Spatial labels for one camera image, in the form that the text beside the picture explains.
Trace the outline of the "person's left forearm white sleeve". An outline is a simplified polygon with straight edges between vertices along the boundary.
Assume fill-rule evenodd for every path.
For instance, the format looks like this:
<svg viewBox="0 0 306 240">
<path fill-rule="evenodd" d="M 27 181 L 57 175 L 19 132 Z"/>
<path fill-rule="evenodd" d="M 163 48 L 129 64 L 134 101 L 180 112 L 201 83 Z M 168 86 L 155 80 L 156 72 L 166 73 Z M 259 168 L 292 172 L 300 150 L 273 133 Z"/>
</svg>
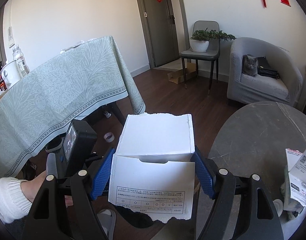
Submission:
<svg viewBox="0 0 306 240">
<path fill-rule="evenodd" d="M 0 178 L 0 220 L 10 224 L 29 214 L 32 203 L 22 192 L 21 183 L 25 180 L 17 178 Z"/>
</svg>

